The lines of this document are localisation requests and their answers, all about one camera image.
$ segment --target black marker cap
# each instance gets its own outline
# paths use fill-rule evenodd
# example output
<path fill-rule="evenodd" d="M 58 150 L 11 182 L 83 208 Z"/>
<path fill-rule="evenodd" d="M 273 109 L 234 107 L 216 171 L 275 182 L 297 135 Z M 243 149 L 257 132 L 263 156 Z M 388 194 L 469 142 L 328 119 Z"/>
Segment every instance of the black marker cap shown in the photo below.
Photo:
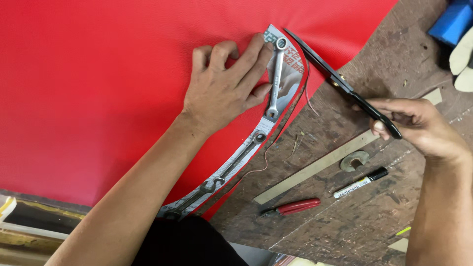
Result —
<path fill-rule="evenodd" d="M 378 179 L 380 179 L 384 176 L 387 176 L 387 174 L 389 174 L 387 169 L 384 168 L 384 167 L 380 167 L 378 170 L 372 172 L 371 174 L 367 175 L 366 177 L 368 177 L 369 180 L 371 180 L 371 182 L 373 182 L 373 181 L 378 180 Z"/>

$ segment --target right hand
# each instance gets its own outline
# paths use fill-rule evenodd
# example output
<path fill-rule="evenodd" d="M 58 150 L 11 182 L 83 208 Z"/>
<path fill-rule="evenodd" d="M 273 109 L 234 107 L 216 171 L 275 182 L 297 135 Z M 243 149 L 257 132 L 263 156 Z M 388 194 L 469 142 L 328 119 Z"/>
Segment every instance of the right hand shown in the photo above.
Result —
<path fill-rule="evenodd" d="M 471 158 L 468 144 L 426 99 L 367 100 L 374 108 L 386 115 L 397 126 L 403 138 L 412 143 L 427 159 L 457 160 Z M 369 127 L 374 135 L 389 139 L 384 124 L 370 119 Z"/>

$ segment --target pliers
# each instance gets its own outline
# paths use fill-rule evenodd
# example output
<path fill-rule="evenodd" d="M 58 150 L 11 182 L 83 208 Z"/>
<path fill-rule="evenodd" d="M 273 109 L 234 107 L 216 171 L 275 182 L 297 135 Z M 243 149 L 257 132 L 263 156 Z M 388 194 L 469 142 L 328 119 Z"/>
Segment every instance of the pliers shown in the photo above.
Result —
<path fill-rule="evenodd" d="M 284 216 L 292 213 L 298 213 L 320 205 L 319 198 L 296 201 L 277 207 L 274 210 L 263 212 L 261 217 Z"/>

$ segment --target combination wrench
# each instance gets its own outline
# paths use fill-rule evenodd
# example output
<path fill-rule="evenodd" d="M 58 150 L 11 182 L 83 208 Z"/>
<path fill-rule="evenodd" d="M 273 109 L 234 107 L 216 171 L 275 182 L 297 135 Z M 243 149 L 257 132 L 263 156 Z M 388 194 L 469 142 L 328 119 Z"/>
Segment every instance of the combination wrench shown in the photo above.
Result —
<path fill-rule="evenodd" d="M 276 41 L 276 65 L 274 67 L 274 79 L 272 82 L 272 90 L 271 90 L 271 99 L 269 108 L 266 111 L 266 116 L 271 118 L 278 117 L 278 110 L 277 110 L 277 102 L 278 102 L 278 92 L 279 92 L 279 84 L 281 82 L 281 73 L 282 73 L 282 64 L 284 58 L 284 49 L 288 47 L 288 40 L 286 37 L 279 37 Z"/>
<path fill-rule="evenodd" d="M 225 178 L 230 174 L 230 172 L 241 162 L 241 160 L 257 145 L 263 143 L 266 140 L 266 133 L 262 130 L 258 130 L 254 133 L 254 136 L 251 140 L 250 145 L 242 152 L 240 155 L 235 159 L 235 161 L 230 164 L 227 169 L 216 179 L 213 180 L 213 184 L 211 187 L 206 187 L 207 181 L 203 182 L 202 185 L 199 186 L 199 190 L 192 196 L 190 196 L 188 199 L 186 199 L 183 203 L 181 203 L 179 206 L 177 206 L 174 209 L 167 210 L 164 213 L 164 218 L 166 219 L 171 219 L 171 220 L 179 220 L 182 216 L 182 212 L 188 208 L 190 205 L 192 205 L 194 202 L 196 202 L 198 199 L 200 199 L 203 195 L 207 193 L 213 193 L 215 191 L 215 187 L 217 185 L 217 182 L 220 183 L 220 185 L 223 185 L 225 183 Z"/>

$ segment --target white marker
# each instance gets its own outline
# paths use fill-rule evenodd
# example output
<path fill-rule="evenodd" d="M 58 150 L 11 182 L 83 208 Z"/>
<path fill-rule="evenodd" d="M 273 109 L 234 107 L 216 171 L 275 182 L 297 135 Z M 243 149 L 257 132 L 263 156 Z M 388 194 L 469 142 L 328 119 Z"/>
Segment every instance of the white marker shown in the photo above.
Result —
<path fill-rule="evenodd" d="M 356 181 L 355 183 L 352 183 L 351 185 L 349 186 L 346 186 L 344 188 L 342 188 L 341 190 L 335 192 L 333 194 L 333 196 L 335 198 L 339 198 L 343 195 L 346 195 L 350 192 L 352 192 L 353 190 L 357 189 L 357 188 L 360 188 L 368 183 L 371 183 L 372 181 L 375 181 L 375 180 L 378 180 L 384 176 L 386 176 L 388 173 L 387 169 L 384 168 L 384 167 L 381 167 L 380 169 L 372 172 L 371 174 L 367 175 L 366 177 Z"/>

